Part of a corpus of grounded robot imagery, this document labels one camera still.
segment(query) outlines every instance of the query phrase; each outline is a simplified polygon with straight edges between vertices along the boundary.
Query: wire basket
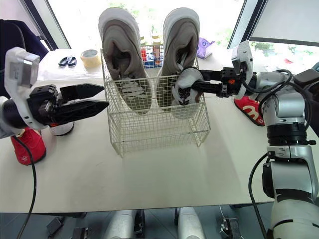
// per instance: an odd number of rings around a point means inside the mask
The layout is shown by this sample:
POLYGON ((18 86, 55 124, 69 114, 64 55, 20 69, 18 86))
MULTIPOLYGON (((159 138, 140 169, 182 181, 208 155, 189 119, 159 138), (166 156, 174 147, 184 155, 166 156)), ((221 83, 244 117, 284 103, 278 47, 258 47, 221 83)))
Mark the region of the wire basket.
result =
POLYGON ((123 85, 130 84, 130 80, 113 81, 101 50, 105 95, 110 103, 107 107, 110 141, 122 157, 127 152, 158 147, 189 143, 200 146, 210 132, 203 95, 196 104, 163 107, 163 104, 169 101, 171 103, 171 98, 160 92, 167 90, 168 87, 171 88, 168 82, 174 84, 178 76, 156 76, 163 63, 162 56, 162 45, 142 46, 142 59, 148 78, 134 79, 134 81, 138 81, 142 87, 148 89, 150 98, 147 101, 137 102, 123 97, 123 85))

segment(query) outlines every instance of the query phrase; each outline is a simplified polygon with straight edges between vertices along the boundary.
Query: red sneaker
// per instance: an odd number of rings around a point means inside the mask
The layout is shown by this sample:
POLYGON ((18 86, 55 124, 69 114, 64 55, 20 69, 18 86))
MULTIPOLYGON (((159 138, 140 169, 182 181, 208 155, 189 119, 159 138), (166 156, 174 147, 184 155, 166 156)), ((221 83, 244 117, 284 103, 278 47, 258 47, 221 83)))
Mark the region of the red sneaker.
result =
POLYGON ((244 96, 240 100, 234 99, 235 106, 244 113, 254 124, 265 126, 263 118, 258 113, 259 102, 244 96))
MULTIPOLYGON (((42 160, 45 157, 46 149, 39 132, 30 128, 25 128, 24 132, 17 136, 17 138, 28 147, 32 154, 34 163, 42 160)), ((18 162, 23 165, 30 165, 31 161, 27 151, 14 137, 11 137, 11 142, 14 146, 14 152, 18 162)))

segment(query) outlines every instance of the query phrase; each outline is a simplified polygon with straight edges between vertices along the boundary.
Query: masking tape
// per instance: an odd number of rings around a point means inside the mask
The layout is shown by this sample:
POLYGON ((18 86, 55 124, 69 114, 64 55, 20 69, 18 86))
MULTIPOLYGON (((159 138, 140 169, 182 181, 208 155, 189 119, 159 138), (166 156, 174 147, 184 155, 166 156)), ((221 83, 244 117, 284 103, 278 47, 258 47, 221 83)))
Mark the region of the masking tape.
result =
POLYGON ((101 64, 98 51, 93 49, 83 51, 81 53, 81 60, 83 61, 84 66, 88 68, 97 67, 101 64))

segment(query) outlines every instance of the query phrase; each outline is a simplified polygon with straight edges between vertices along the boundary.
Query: table surface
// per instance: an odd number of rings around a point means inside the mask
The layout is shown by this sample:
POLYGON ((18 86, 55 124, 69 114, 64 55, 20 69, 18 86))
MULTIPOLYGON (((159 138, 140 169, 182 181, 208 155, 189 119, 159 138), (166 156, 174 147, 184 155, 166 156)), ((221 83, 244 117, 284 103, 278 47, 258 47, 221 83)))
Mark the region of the table surface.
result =
MULTIPOLYGON (((225 51, 223 56, 231 53, 225 51)), ((217 56, 199 60, 201 69, 231 66, 217 56)), ((38 81, 57 87, 102 79, 38 81)), ((97 96, 103 99, 103 93, 97 96)), ((71 134, 42 131, 47 149, 36 164, 37 195, 33 211, 89 212, 250 203, 248 178, 266 152, 265 127, 251 123, 232 98, 206 94, 211 132, 206 141, 127 154, 121 158, 109 139, 107 112, 77 121, 71 134)), ((308 139, 318 140, 310 128, 308 139)), ((312 146, 319 172, 319 146, 312 146)), ((0 140, 0 212, 27 212, 32 197, 32 170, 16 160, 10 138, 0 140)), ((257 202, 271 201, 262 188, 262 169, 253 180, 257 202)))

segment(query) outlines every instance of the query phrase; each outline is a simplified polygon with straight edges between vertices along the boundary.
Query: purple bag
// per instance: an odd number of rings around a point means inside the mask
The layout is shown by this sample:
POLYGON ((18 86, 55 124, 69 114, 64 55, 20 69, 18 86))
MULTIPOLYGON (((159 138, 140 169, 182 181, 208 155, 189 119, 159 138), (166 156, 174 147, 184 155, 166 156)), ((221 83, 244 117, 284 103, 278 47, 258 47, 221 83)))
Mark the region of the purple bag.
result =
POLYGON ((211 52, 206 54, 206 48, 213 44, 215 41, 209 42, 205 38, 200 37, 198 41, 198 48, 197 48, 197 57, 200 59, 205 59, 209 55, 211 55, 211 52))

